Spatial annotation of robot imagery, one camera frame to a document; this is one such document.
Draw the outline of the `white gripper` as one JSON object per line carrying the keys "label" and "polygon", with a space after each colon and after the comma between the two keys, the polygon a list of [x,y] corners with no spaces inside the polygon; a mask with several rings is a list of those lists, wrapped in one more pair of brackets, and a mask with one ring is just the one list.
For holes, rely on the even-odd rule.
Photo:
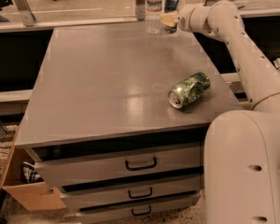
{"label": "white gripper", "polygon": [[175,27],[178,25],[178,28],[184,32],[192,32],[190,26],[191,14],[196,9],[194,5],[187,5],[178,10],[178,12],[169,12],[160,14],[161,23],[165,26]]}

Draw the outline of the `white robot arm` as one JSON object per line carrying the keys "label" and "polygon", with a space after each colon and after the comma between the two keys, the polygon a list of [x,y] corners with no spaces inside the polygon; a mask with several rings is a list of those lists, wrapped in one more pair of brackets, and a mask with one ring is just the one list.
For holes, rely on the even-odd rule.
{"label": "white robot arm", "polygon": [[245,31],[237,6],[186,6],[161,22],[223,42],[250,107],[216,117],[203,154],[206,224],[280,224],[280,73]]}

